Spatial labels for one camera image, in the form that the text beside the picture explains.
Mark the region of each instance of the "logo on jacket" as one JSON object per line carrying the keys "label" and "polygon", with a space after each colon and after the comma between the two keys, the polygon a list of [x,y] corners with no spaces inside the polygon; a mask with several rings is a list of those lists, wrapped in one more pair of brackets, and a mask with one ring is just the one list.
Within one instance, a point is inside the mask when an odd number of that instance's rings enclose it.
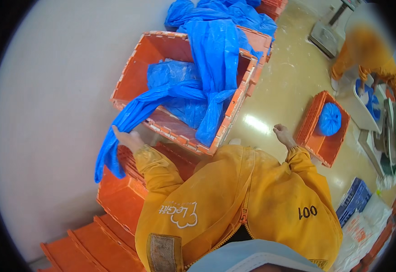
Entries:
{"label": "logo on jacket", "polygon": [[159,214],[171,215],[171,222],[178,228],[193,227],[198,223],[196,207],[196,202],[182,204],[171,202],[171,205],[162,205]]}

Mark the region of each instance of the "zipper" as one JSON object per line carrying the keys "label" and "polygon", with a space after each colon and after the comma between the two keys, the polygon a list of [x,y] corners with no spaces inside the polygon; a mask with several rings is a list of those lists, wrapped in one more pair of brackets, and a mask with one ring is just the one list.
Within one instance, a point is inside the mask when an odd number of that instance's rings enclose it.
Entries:
{"label": "zipper", "polygon": [[[214,246],[208,253],[215,251],[216,249],[220,248],[223,244],[225,244],[233,235],[240,229],[240,226],[245,225],[245,229],[248,232],[249,236],[252,239],[255,239],[251,233],[251,230],[248,227],[248,201],[249,201],[249,192],[251,190],[251,182],[248,185],[248,189],[246,190],[245,200],[243,201],[242,211],[240,213],[239,223],[235,226],[232,232],[225,237],[221,242],[219,242],[216,246]],[[193,264],[199,261],[201,258],[195,260],[193,263],[185,265],[184,270],[188,270]]]}

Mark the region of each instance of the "yellow floor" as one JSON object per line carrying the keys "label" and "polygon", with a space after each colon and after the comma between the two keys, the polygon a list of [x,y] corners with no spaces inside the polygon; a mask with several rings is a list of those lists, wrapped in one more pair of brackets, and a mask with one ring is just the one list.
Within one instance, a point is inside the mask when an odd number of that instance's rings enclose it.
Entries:
{"label": "yellow floor", "polygon": [[[278,30],[269,63],[261,74],[251,97],[248,97],[225,143],[240,138],[244,146],[259,147],[285,160],[287,150],[272,131],[282,123],[295,132],[306,106],[317,93],[332,91],[328,59],[307,37],[317,17],[290,1],[277,21]],[[337,209],[354,177],[363,179],[372,192],[376,191],[377,173],[362,147],[358,144],[359,129],[351,121],[342,148],[332,168],[318,165],[318,172],[327,178],[332,204]],[[391,204],[396,188],[382,192],[384,201]]]}

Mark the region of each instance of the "metal stand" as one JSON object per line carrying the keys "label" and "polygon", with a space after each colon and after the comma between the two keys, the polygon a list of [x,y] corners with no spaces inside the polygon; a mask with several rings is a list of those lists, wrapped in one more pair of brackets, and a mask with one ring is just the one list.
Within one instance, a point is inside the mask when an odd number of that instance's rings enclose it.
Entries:
{"label": "metal stand", "polygon": [[342,2],[342,5],[334,14],[329,23],[327,25],[324,25],[321,21],[318,21],[314,25],[308,37],[308,39],[312,43],[319,47],[319,49],[322,50],[330,58],[336,56],[338,46],[337,34],[331,28],[332,25],[335,24],[337,19],[342,15],[346,8],[349,7],[351,10],[355,10],[355,8],[360,4],[360,0],[353,1],[356,6],[354,6],[354,4],[349,2],[348,0],[342,0]]}

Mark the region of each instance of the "blue face mask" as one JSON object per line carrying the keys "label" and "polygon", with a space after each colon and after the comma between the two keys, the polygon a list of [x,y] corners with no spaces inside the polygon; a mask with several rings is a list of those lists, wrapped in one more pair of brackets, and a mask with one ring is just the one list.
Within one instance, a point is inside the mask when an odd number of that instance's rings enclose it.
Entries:
{"label": "blue face mask", "polygon": [[265,264],[279,266],[281,267],[280,271],[323,271],[288,246],[277,242],[254,239],[228,243],[205,255],[193,264],[188,272],[249,272]]}

